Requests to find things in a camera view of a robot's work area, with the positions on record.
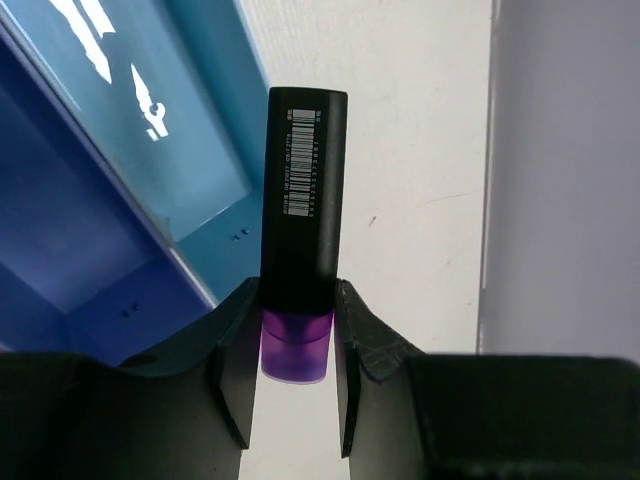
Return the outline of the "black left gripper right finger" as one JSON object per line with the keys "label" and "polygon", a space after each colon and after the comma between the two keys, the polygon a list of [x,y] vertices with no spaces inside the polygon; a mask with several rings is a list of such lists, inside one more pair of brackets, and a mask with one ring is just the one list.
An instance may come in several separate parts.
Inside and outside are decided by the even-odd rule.
{"label": "black left gripper right finger", "polygon": [[428,354],[335,288],[341,454],[354,479],[635,479],[639,368]]}

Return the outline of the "dark blue plastic drawer bin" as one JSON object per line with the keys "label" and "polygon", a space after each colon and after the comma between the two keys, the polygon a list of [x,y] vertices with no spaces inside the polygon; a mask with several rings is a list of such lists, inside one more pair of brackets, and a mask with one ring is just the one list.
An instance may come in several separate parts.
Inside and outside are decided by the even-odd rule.
{"label": "dark blue plastic drawer bin", "polygon": [[1,47],[1,347],[117,365],[211,303],[18,49]]}

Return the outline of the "light blue plastic drawer bin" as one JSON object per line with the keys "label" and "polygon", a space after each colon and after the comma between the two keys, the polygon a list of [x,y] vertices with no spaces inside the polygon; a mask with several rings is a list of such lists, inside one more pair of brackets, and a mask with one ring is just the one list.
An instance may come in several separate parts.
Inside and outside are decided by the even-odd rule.
{"label": "light blue plastic drawer bin", "polygon": [[259,266],[267,85],[234,1],[5,1],[1,23],[220,302]]}

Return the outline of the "purple cap black highlighter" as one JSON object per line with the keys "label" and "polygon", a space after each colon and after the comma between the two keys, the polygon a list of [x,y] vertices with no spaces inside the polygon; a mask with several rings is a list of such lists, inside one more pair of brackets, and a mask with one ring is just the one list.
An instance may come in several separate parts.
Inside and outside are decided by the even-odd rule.
{"label": "purple cap black highlighter", "polygon": [[327,370],[337,282],[348,96],[269,91],[259,294],[261,368],[293,384]]}

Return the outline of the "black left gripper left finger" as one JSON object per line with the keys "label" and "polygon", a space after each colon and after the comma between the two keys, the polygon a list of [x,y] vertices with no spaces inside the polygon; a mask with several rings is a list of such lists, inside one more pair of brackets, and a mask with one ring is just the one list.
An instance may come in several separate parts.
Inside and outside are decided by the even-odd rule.
{"label": "black left gripper left finger", "polygon": [[258,282],[249,278],[117,367],[79,354],[3,354],[2,477],[237,478],[259,344]]}

